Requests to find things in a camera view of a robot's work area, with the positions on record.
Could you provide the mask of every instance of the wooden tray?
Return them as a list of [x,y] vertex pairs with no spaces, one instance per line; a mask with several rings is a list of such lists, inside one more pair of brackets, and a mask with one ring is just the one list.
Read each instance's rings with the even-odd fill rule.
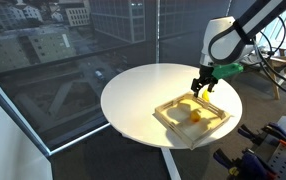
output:
[[[196,109],[200,112],[201,119],[193,122],[190,114]],[[191,92],[156,107],[155,114],[191,150],[230,118],[229,113],[202,98],[194,97]]]

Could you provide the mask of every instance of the white wall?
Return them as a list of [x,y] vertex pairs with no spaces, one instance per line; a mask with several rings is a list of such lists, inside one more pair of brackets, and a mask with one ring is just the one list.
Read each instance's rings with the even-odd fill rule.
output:
[[50,179],[50,162],[0,107],[0,180]]

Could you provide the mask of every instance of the yellow ball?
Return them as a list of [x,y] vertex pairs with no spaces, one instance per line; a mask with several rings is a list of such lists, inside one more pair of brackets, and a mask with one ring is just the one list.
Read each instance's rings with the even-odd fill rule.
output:
[[192,122],[199,122],[201,120],[201,115],[197,109],[191,112],[190,119]]

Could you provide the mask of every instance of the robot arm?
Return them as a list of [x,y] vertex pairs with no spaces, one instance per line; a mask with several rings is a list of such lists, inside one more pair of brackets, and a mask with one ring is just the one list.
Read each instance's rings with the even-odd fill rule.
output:
[[228,65],[253,49],[251,39],[286,10],[286,0],[257,0],[239,19],[223,17],[209,22],[203,41],[200,77],[194,79],[191,89],[199,90],[209,84],[211,92],[218,79],[212,75],[217,65]]

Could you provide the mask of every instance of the yellow object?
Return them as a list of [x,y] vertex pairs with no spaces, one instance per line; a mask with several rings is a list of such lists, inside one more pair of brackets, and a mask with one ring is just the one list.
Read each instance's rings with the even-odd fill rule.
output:
[[203,92],[202,99],[206,102],[210,102],[209,91],[207,89]]
[[190,119],[193,122],[199,122],[201,120],[201,115],[200,115],[200,113],[199,113],[199,111],[197,109],[191,111]]
[[239,171],[237,169],[237,167],[232,167],[229,169],[229,173],[233,176],[238,176],[239,175]]

